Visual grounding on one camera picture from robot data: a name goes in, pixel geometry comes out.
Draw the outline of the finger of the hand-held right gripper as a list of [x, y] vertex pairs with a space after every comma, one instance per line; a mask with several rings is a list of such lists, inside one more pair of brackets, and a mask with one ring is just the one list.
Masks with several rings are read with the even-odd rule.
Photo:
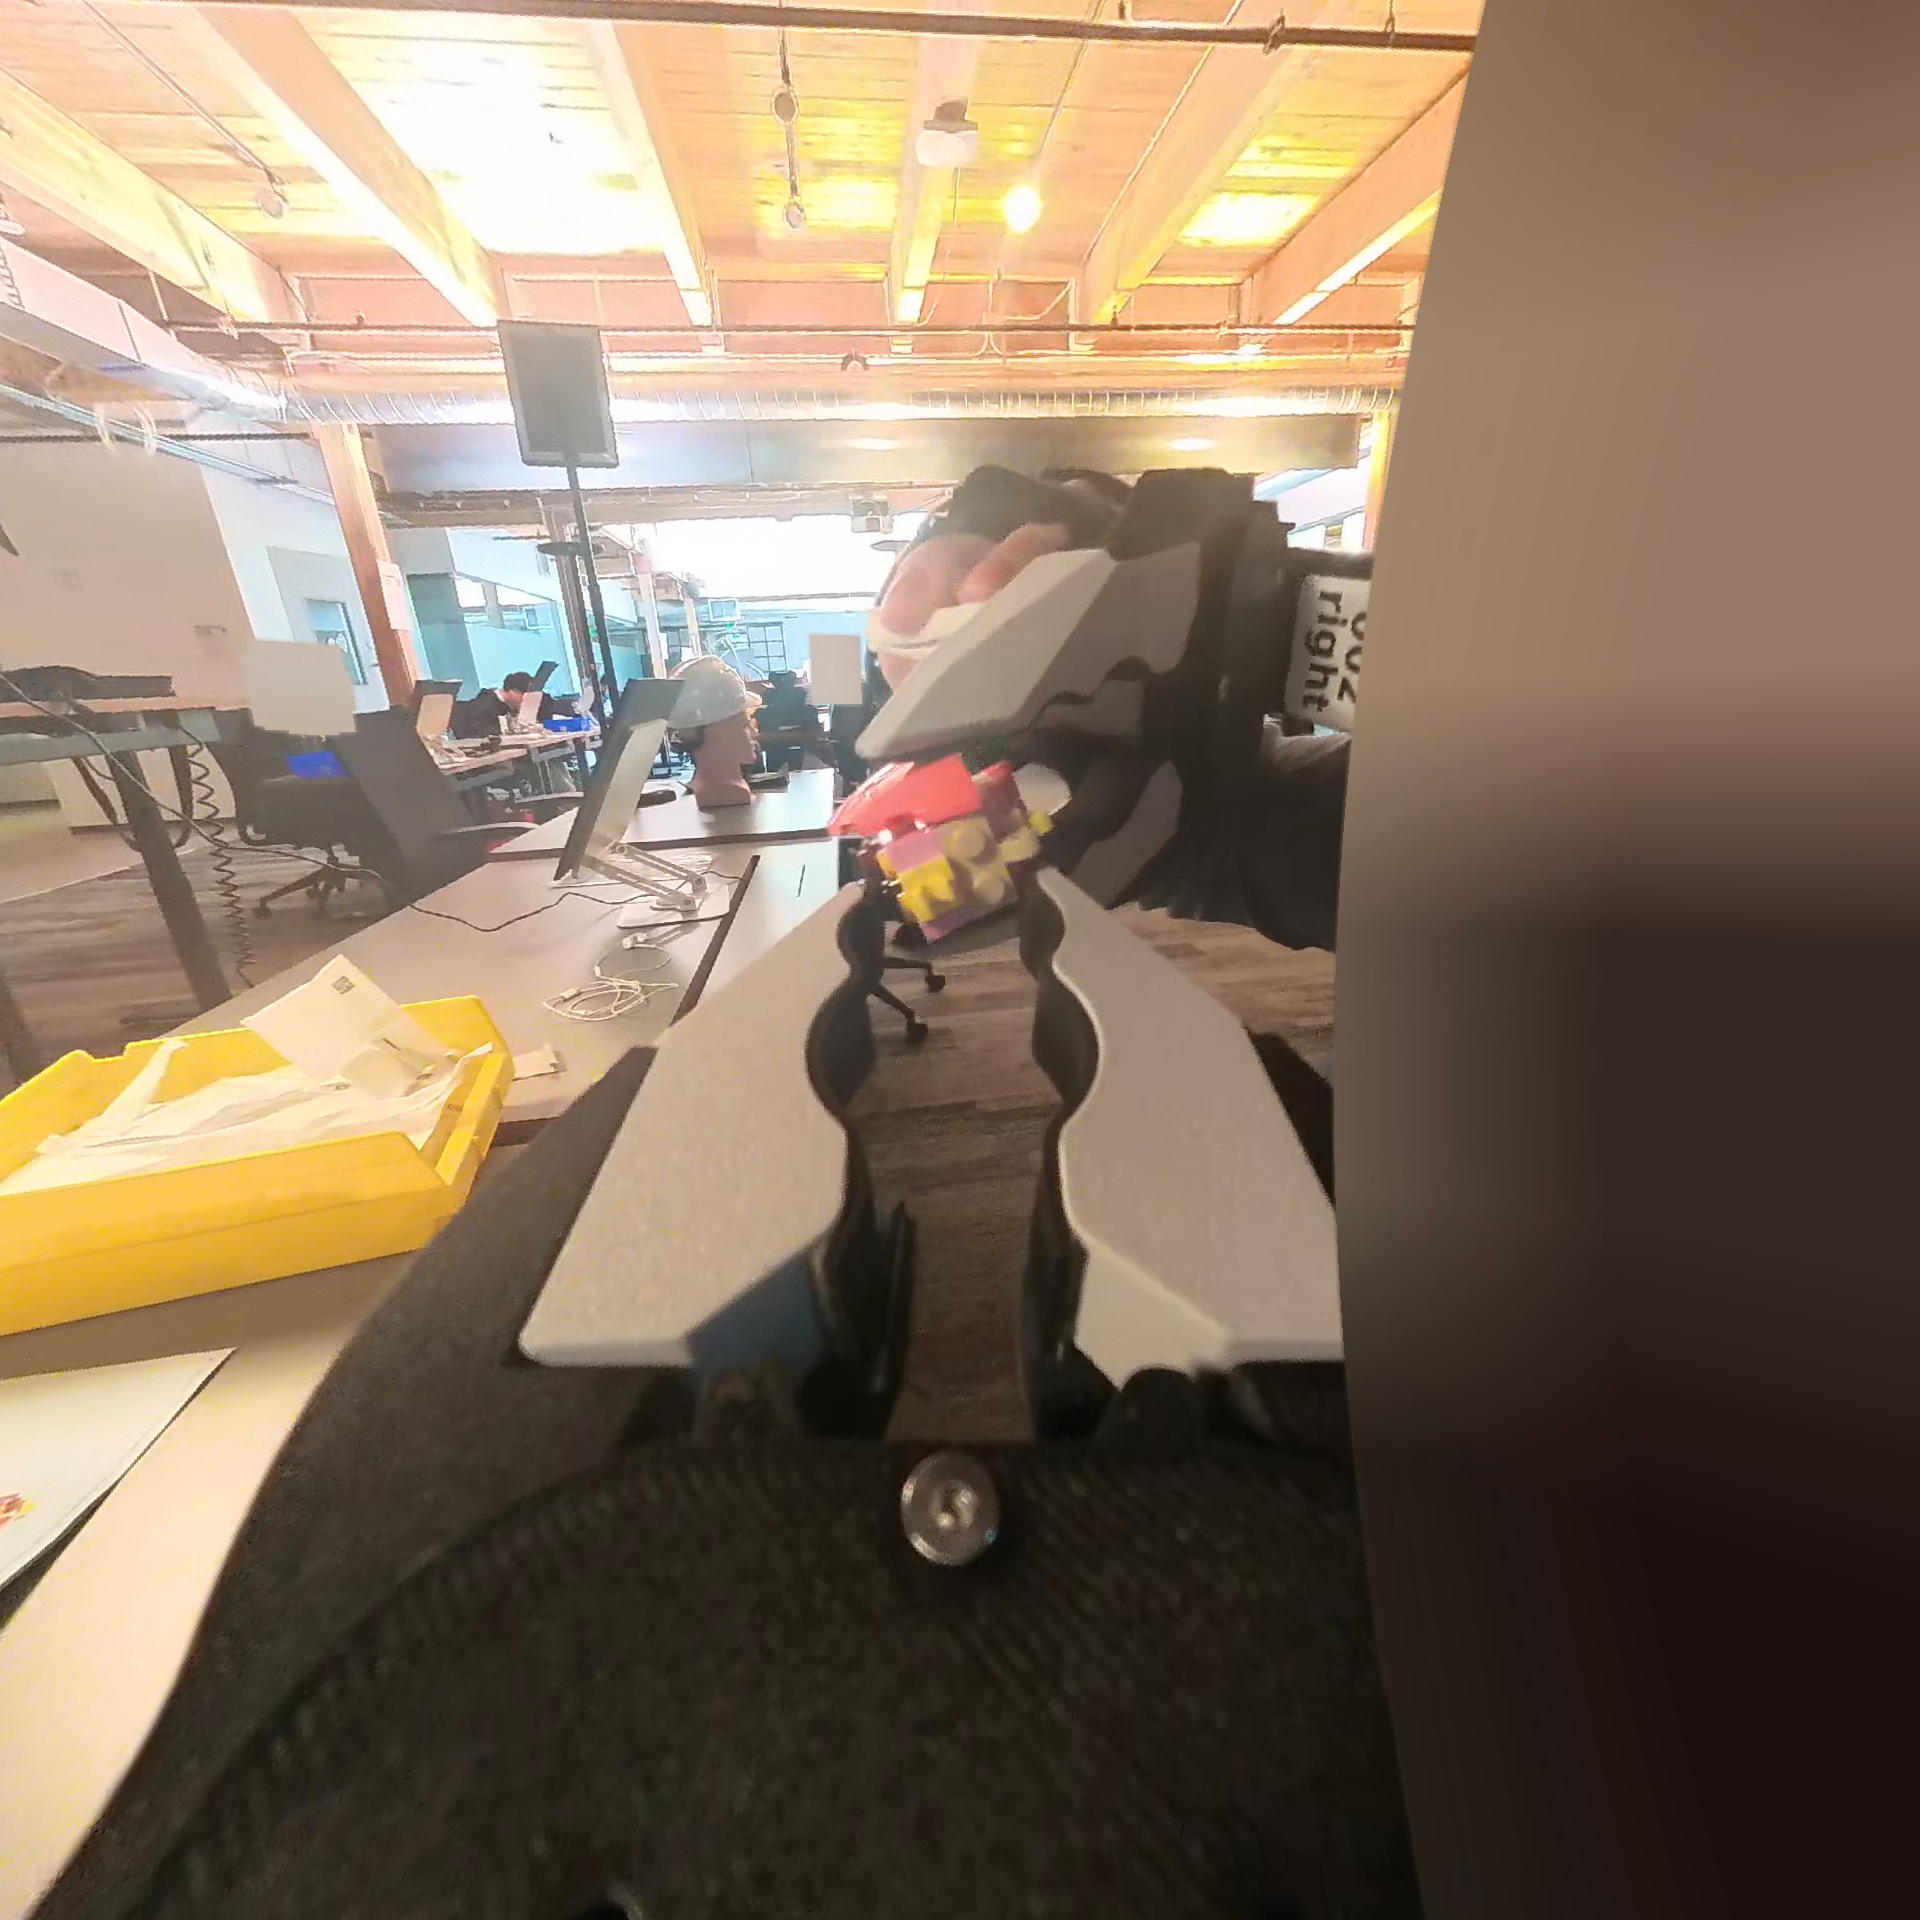
[[1137, 741], [1148, 684], [1188, 649], [1201, 570], [1201, 544], [1034, 560], [989, 600], [956, 611], [932, 660], [867, 725], [860, 755], [939, 760], [1041, 737]]
[[1141, 896], [1141, 880], [1177, 847], [1177, 768], [1141, 741], [1050, 741], [1066, 805], [1050, 813], [1050, 868], [1101, 908]]

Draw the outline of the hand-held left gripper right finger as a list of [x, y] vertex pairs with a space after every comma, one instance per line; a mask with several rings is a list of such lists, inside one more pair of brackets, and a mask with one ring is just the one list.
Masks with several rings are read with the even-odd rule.
[[1034, 1060], [1060, 1093], [1029, 1358], [1122, 1388], [1343, 1360], [1337, 1219], [1245, 1024], [1046, 868], [1022, 924]]

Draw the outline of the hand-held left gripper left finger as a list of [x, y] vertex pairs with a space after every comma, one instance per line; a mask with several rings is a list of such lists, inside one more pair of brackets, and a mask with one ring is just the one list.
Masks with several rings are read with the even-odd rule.
[[531, 1365], [899, 1373], [911, 1231], [852, 1124], [880, 959], [845, 887], [662, 1035], [518, 1331]]

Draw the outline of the colourful toy brick model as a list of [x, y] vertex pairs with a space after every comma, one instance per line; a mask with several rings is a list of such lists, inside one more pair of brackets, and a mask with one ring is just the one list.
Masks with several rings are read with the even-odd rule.
[[904, 924], [943, 943], [1014, 912], [1061, 809], [1066, 782], [1046, 768], [943, 755], [875, 769], [837, 801], [827, 836]]

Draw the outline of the person's right hand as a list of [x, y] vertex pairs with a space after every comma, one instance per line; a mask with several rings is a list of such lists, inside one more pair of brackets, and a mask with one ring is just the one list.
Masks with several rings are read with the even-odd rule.
[[984, 604], [1025, 567], [1080, 548], [1087, 548], [1087, 540], [1060, 521], [1029, 521], [989, 540], [981, 532], [956, 532], [945, 520], [927, 520], [889, 567], [875, 610], [869, 611], [867, 642], [880, 678], [887, 684], [915, 678], [916, 662], [934, 647], [924, 631], [948, 610]]

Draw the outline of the black swivel chair base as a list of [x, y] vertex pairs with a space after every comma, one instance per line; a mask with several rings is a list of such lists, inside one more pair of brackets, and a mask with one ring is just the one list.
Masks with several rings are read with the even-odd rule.
[[934, 951], [916, 924], [882, 921], [880, 959], [867, 985], [867, 1000], [882, 1013], [899, 1019], [899, 1042], [908, 1047], [927, 1044], [927, 1019], [921, 1005], [948, 990], [945, 974], [934, 966]]

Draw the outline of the mannequin head with hard hat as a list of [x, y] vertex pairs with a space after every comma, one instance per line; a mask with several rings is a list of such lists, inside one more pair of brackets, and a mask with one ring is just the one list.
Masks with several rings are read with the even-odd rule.
[[731, 662], [714, 657], [685, 660], [674, 684], [666, 730], [690, 760], [690, 801], [698, 812], [750, 809], [750, 768], [760, 755], [757, 691]]

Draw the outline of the laptop on clear stand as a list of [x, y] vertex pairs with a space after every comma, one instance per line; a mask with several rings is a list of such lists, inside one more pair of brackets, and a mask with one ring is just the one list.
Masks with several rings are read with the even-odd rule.
[[709, 868], [629, 842], [682, 691], [685, 684], [674, 678], [649, 678], [626, 687], [550, 887], [626, 887], [642, 912], [682, 921], [693, 921], [705, 912], [711, 892]]

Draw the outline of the dark grey panel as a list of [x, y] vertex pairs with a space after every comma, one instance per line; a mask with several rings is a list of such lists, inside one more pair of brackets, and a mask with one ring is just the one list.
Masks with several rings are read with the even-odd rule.
[[1917, 1918], [1917, 4], [1492, 4], [1337, 966], [1429, 1918]]

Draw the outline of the white paper card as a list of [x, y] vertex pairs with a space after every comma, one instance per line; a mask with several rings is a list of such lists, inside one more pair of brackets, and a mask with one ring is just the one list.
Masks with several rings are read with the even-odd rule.
[[407, 1069], [398, 1005], [349, 959], [240, 1016], [240, 1029], [316, 1084], [382, 1087]]

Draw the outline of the yellow plastic tray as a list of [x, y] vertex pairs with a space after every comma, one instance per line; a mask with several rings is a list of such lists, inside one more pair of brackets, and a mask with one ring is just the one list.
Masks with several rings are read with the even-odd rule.
[[4, 1196], [4, 1334], [424, 1250], [469, 1203], [511, 1093], [479, 995], [403, 1008], [456, 1077], [420, 1124]]

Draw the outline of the black office chair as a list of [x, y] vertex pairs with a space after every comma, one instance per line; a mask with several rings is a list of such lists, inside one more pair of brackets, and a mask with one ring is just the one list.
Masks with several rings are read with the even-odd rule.
[[386, 908], [408, 908], [531, 831], [525, 821], [479, 821], [407, 711], [360, 714], [316, 755], [326, 769], [299, 772], [297, 740], [258, 725], [218, 750], [246, 847], [307, 860], [299, 880], [255, 904], [258, 919], [289, 896], [323, 919], [357, 882]]

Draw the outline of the clear plastic bags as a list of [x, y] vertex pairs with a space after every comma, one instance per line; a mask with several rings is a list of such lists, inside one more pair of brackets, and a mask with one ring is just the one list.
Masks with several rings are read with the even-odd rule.
[[180, 1053], [181, 1044], [164, 1042], [157, 1062], [141, 1069], [101, 1117], [36, 1143], [28, 1160], [4, 1177], [4, 1196], [123, 1182], [363, 1135], [398, 1135], [424, 1147], [469, 1069], [494, 1060], [494, 1047], [442, 1060], [407, 1093], [371, 1093], [349, 1080], [323, 1084], [289, 1066], [157, 1098], [157, 1080]]

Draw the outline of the black speaker on pole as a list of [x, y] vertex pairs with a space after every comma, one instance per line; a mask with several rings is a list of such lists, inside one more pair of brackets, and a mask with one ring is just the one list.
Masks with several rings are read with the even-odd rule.
[[560, 469], [573, 507], [573, 558], [587, 592], [595, 649], [592, 691], [600, 717], [619, 702], [605, 592], [587, 526], [586, 471], [619, 471], [621, 452], [600, 330], [587, 325], [500, 319], [494, 342], [509, 379], [516, 445], [525, 469]]

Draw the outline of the printed instruction sheet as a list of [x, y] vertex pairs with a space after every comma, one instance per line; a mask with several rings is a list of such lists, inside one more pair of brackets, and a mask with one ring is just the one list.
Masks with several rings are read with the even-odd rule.
[[4, 1591], [36, 1574], [235, 1351], [4, 1382]]

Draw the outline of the standing desk with dark legs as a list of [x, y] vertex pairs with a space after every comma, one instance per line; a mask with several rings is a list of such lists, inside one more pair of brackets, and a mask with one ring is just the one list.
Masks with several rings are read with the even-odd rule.
[[[4, 675], [4, 769], [81, 769], [108, 828], [137, 860], [195, 1013], [226, 1005], [252, 966], [252, 934], [240, 930], [239, 899], [239, 836], [229, 809], [221, 805], [218, 772], [218, 750], [240, 733], [247, 714], [246, 702], [205, 694], [105, 691], [98, 678], [63, 667]], [[191, 847], [210, 860], [235, 934], [229, 962], [185, 872]]]

